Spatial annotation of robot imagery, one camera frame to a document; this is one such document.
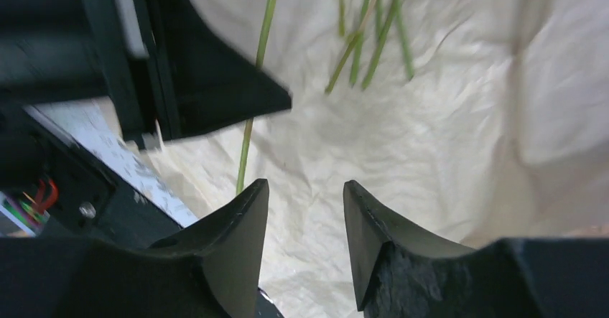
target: white paper backdrop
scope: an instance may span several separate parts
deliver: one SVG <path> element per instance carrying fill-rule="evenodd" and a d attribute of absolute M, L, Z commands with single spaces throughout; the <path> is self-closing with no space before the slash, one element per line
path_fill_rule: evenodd
<path fill-rule="evenodd" d="M 193 2 L 253 58 L 265 0 Z M 405 0 L 415 79 L 406 84 L 390 34 L 373 85 L 362 92 L 343 77 L 327 97 L 344 46 L 338 0 L 279 0 L 265 68 L 294 108 L 256 120 L 246 181 L 269 179 L 261 285 L 285 316 L 360 316 L 341 197 L 349 179 L 473 246 L 606 223 L 608 2 Z M 348 3 L 357 14 L 360 1 Z M 242 128 L 145 160 L 201 217 L 234 196 Z"/>

